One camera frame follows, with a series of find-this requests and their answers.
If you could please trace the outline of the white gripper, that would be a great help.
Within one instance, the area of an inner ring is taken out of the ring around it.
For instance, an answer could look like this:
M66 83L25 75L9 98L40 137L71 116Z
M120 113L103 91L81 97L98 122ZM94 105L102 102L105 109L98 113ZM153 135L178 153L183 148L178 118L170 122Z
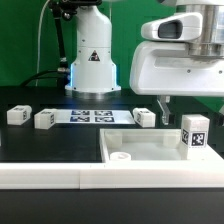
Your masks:
M202 22L198 12L177 13L141 28L145 40L134 52L130 87L139 95L160 95L164 125L169 124L169 96L224 96L224 59L190 54Z

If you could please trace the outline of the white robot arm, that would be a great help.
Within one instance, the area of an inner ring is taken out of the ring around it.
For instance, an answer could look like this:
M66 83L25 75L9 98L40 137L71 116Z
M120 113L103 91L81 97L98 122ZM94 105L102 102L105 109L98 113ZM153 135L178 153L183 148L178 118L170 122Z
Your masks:
M224 96L224 0L157 0L176 12L144 24L134 52L130 87L155 95L169 122L169 96ZM82 3L77 13L77 57L67 89L102 97L120 89L111 59L111 21Z

